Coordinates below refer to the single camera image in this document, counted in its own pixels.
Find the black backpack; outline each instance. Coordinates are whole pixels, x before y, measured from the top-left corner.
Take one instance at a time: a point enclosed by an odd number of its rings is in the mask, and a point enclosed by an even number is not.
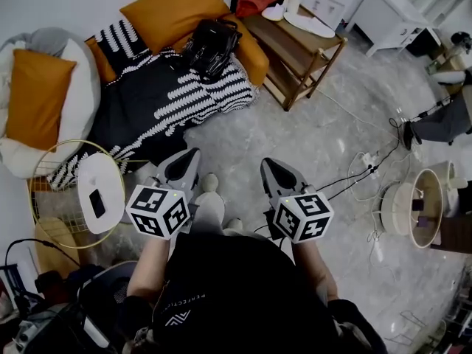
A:
[[[183,64],[196,70],[204,82],[215,82],[239,44],[242,34],[236,29],[232,21],[200,21],[182,50]]]

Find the gray marble floor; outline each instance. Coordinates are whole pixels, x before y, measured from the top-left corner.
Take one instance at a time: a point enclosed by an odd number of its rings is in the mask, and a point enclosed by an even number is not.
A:
[[[401,117],[416,116],[445,93],[429,80],[424,60],[396,50],[381,50],[366,58],[369,44],[356,32],[347,37],[347,48],[319,90],[384,131],[359,122],[321,92],[300,100],[285,113],[265,89],[248,108],[219,114],[188,130],[189,146],[199,147],[203,153],[201,173],[214,172],[221,181],[219,193],[226,201],[226,219],[239,217],[248,230],[265,224],[268,200],[259,171],[264,157],[291,164],[315,187],[321,187],[345,177],[358,152],[382,157],[395,147],[396,139],[389,134],[396,135],[389,125],[390,117],[399,122]],[[399,147],[379,169],[378,178],[354,186],[356,197],[374,195],[390,162],[406,155]],[[416,147],[412,156],[394,165],[383,185],[401,179],[408,169],[418,170],[445,159],[454,160],[459,174],[472,179],[472,169],[467,166],[472,159],[472,141],[464,136],[452,147],[427,142]],[[359,161],[354,162],[354,170],[361,167]],[[331,196],[346,186],[344,181],[324,191]],[[340,296],[356,303],[385,339],[401,333],[414,339],[410,347],[386,342],[391,353],[410,353],[421,337],[436,327],[447,308],[465,256],[417,249],[407,237],[388,234],[377,243],[368,241],[374,229],[372,202],[357,202],[345,192],[333,199],[332,205],[336,216],[319,248]],[[120,235],[107,240],[103,250],[117,253],[120,259],[137,257],[142,239],[129,227],[118,230]],[[283,250],[291,255],[287,242]],[[427,328],[420,330],[401,317],[404,310],[423,320]]]

